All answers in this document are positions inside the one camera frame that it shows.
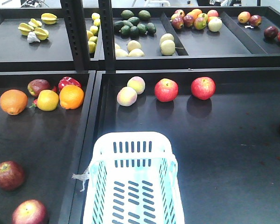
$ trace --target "avocado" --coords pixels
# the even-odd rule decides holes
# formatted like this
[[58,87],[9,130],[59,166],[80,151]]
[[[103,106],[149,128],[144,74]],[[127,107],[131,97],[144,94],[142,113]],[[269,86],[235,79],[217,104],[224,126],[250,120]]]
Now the avocado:
[[130,35],[130,27],[127,25],[124,25],[121,29],[120,32],[123,36],[129,36]]
[[149,22],[147,24],[147,31],[150,33],[150,34],[155,34],[157,32],[157,28],[154,26],[154,24],[152,22]]
[[138,27],[139,34],[140,34],[140,35],[143,35],[143,34],[146,33],[147,27],[146,27],[144,24],[139,23],[139,24],[137,25],[137,27]]
[[126,9],[123,10],[120,15],[124,20],[128,20],[129,18],[134,16],[134,13],[131,10]]
[[115,31],[115,32],[119,32],[120,29],[121,29],[123,26],[124,26],[123,21],[116,21],[116,22],[113,24],[114,31]]
[[149,11],[141,10],[138,14],[138,17],[142,21],[148,21],[150,19],[151,15],[150,15]]
[[130,29],[131,37],[139,37],[139,29],[136,26],[132,26]]

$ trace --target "plastic basket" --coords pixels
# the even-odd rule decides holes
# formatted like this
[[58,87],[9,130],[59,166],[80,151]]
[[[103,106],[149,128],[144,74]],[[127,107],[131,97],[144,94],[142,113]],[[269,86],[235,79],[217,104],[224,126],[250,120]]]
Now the plastic basket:
[[164,135],[105,134],[87,172],[83,224],[184,224],[177,161]]

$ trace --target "black surface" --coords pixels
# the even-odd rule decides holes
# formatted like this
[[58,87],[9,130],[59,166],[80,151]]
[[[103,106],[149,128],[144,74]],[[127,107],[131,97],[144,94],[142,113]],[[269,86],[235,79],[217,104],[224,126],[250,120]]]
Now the black surface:
[[[122,18],[114,18],[114,22],[119,20],[122,20]],[[149,22],[152,22],[155,25],[157,29],[157,32],[155,34],[148,34],[147,32],[145,35],[140,35],[138,38],[133,38],[130,36],[122,36],[120,33],[115,33],[115,43],[117,43],[120,46],[120,48],[128,52],[127,44],[131,40],[136,40],[141,44],[142,51],[144,52],[145,56],[162,56],[159,46],[160,38],[167,32],[163,27],[160,18],[150,18],[149,21],[141,21],[140,23],[148,24]]]
[[263,32],[269,26],[275,26],[280,31],[280,26],[278,24],[270,21],[269,18],[262,16],[261,25],[257,28],[245,28],[248,24],[240,24],[237,17],[232,17],[233,21],[249,35],[249,37],[254,40],[267,54],[280,54],[280,42],[277,38],[273,40],[267,40],[264,38]]
[[[71,76],[81,82],[85,93],[83,106],[65,110],[60,105],[52,112],[38,108],[26,108],[16,116],[0,109],[0,162],[15,160],[27,173],[26,182],[13,192],[0,189],[0,224],[11,223],[15,208],[28,199],[41,200],[48,209],[49,223],[59,221],[60,209],[71,208],[63,197],[73,195],[73,188],[67,188],[71,174],[77,172],[71,164],[79,163],[86,120],[88,117],[94,71],[86,72],[34,72],[0,73],[0,95],[9,89],[20,89],[28,95],[27,84],[35,78],[45,78],[52,85],[58,84],[64,76]],[[28,106],[33,97],[28,95]]]
[[[146,89],[132,106],[119,106],[116,95],[133,76],[143,77]],[[207,101],[190,92],[201,76],[217,84]],[[179,84],[173,102],[154,96],[164,77]],[[98,102],[90,111],[99,114],[92,128],[98,134],[91,142],[86,132],[84,147],[108,132],[166,135],[179,165],[187,224],[280,224],[280,68],[98,72],[91,103]]]

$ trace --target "lemon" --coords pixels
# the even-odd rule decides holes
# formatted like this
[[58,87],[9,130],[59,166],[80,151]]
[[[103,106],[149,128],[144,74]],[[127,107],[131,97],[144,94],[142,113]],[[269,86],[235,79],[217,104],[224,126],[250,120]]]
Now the lemon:
[[88,41],[89,53],[94,53],[97,44],[93,41]]
[[97,26],[91,26],[89,30],[93,33],[94,36],[98,35],[98,27]]
[[92,20],[94,21],[95,19],[100,19],[100,15],[98,13],[93,13],[91,15]]
[[87,34],[88,40],[89,40],[89,38],[91,38],[93,36],[93,33],[90,30],[86,30],[86,34]]
[[101,20],[100,19],[95,19],[93,21],[93,25],[99,27],[101,25]]
[[37,98],[37,107],[42,111],[53,111],[57,108],[59,96],[52,90],[43,90]]
[[98,37],[97,36],[92,36],[91,38],[89,38],[89,41],[97,43]]

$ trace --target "fruit display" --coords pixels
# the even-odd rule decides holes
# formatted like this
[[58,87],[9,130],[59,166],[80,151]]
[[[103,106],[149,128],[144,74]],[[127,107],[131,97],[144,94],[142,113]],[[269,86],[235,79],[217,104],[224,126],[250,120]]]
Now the fruit display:
[[11,191],[20,187],[26,180],[23,167],[15,161],[0,163],[0,188]]
[[123,20],[115,21],[113,23],[115,33],[120,33],[122,36],[130,36],[132,38],[138,38],[140,35],[145,34],[153,35],[156,33],[155,25],[152,22],[148,22],[151,15],[147,10],[141,10],[138,13],[138,16],[135,16],[131,10],[126,9],[122,11],[120,15]]

